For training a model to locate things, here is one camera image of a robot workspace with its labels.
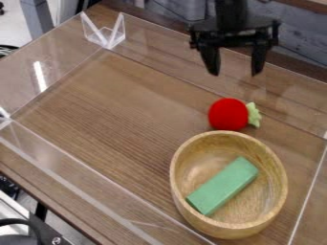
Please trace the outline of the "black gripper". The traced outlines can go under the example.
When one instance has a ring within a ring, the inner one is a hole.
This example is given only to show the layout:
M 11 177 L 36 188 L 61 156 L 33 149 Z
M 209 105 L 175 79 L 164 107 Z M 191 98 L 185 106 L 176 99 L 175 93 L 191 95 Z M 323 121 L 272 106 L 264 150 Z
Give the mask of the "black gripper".
M 263 68 L 267 53 L 279 44 L 281 22 L 255 14 L 248 0 L 215 0 L 215 16 L 189 26 L 191 48 L 200 51 L 208 73 L 220 74 L 220 47 L 252 47 L 252 76 Z

